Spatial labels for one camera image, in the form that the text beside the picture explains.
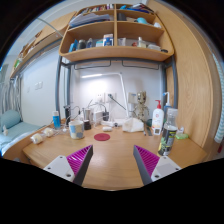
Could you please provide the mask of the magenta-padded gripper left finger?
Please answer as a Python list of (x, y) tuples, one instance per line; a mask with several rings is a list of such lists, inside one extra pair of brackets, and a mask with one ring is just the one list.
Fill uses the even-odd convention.
[(69, 156), (59, 155), (44, 170), (81, 186), (92, 156), (93, 146), (89, 145)]

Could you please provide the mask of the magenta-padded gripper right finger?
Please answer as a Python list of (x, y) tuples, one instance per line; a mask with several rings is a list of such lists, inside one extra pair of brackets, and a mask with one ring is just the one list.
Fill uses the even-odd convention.
[(180, 167), (168, 156), (159, 157), (137, 145), (134, 146), (133, 155), (144, 185), (180, 170)]

